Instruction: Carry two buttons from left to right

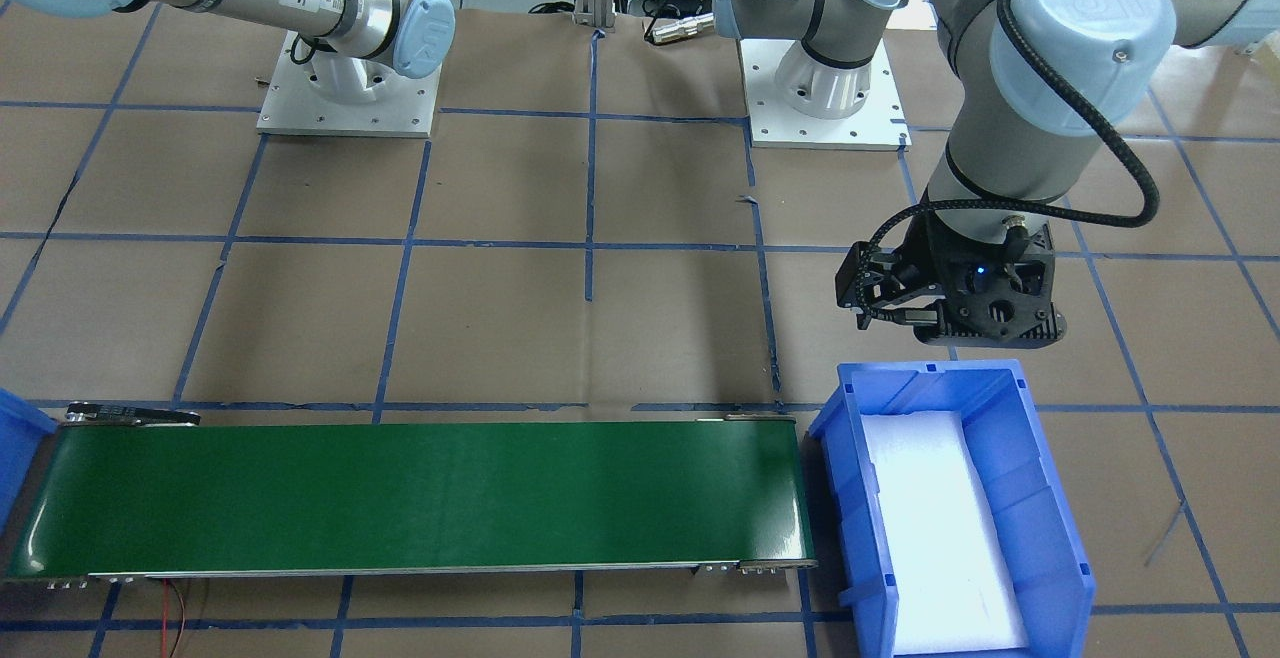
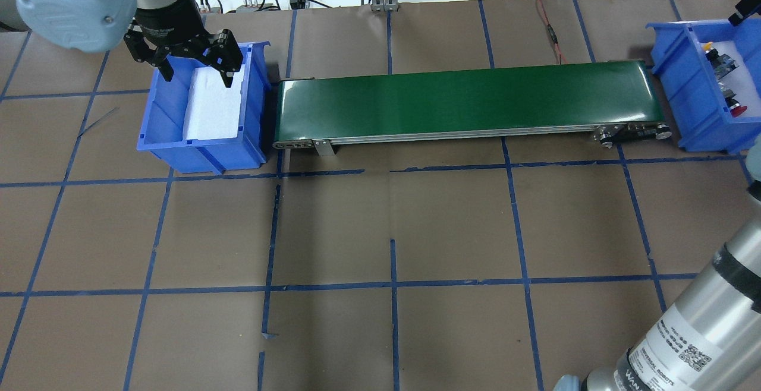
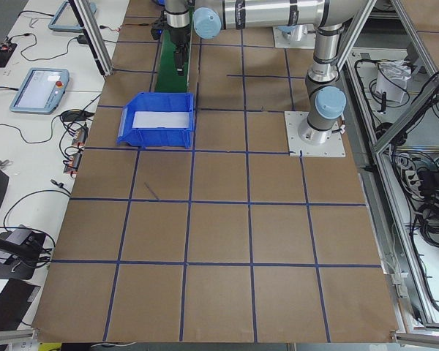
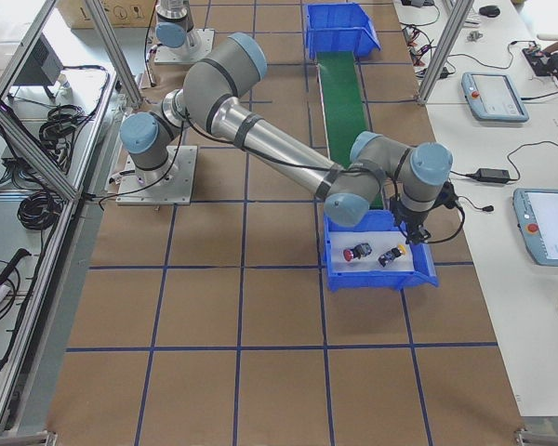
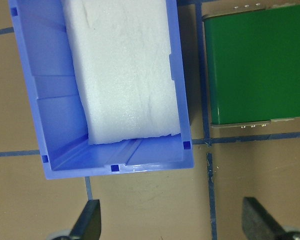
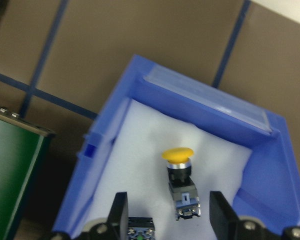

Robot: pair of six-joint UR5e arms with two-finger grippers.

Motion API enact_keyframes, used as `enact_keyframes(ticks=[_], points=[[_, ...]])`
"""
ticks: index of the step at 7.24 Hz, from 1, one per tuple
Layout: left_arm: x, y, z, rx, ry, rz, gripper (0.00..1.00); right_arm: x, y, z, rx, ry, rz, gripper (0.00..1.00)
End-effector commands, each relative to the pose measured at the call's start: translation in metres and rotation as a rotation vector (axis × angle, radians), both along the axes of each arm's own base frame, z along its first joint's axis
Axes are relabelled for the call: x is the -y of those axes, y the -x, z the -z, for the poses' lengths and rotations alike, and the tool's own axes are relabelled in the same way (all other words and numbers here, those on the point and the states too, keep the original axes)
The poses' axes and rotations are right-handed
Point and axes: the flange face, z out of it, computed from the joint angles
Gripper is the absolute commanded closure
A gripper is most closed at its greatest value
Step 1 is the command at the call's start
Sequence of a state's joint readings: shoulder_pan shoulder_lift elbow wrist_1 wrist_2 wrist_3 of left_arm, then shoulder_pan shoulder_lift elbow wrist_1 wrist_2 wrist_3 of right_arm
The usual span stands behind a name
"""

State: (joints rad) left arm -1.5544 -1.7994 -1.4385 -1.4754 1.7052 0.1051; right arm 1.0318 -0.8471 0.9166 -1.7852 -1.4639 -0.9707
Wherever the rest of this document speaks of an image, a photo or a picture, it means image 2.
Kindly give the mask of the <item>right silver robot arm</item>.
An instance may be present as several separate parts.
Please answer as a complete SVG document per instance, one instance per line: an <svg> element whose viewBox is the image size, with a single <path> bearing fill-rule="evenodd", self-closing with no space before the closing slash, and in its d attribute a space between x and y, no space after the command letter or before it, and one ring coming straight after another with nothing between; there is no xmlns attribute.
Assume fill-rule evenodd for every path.
<svg viewBox="0 0 761 391"><path fill-rule="evenodd" d="M746 157L753 213L612 368L556 390L734 390L760 364L759 140Z"/></svg>

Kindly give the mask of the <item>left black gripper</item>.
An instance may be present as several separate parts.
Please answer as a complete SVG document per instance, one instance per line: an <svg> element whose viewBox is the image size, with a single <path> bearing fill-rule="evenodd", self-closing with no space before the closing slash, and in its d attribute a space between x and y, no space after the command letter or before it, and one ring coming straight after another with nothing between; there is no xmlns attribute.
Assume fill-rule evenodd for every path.
<svg viewBox="0 0 761 391"><path fill-rule="evenodd" d="M161 40L155 48L149 46L147 30L136 29L137 21L131 23L123 36L123 41L136 62L145 62L157 68L165 81L173 80L174 69L168 57L190 58L219 72L226 88L231 88L234 77L242 69L244 55L229 29L217 33L193 34L187 40Z"/></svg>

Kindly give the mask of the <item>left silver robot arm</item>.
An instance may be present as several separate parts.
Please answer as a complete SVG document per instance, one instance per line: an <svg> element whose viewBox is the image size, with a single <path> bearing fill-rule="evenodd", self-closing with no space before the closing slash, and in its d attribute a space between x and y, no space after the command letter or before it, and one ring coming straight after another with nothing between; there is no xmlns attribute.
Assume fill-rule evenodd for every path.
<svg viewBox="0 0 761 391"><path fill-rule="evenodd" d="M109 52L125 43L136 62L173 80L170 57L193 59L231 87L244 58L229 29L210 33L195 0L2 0L2 31L32 31L62 48Z"/></svg>

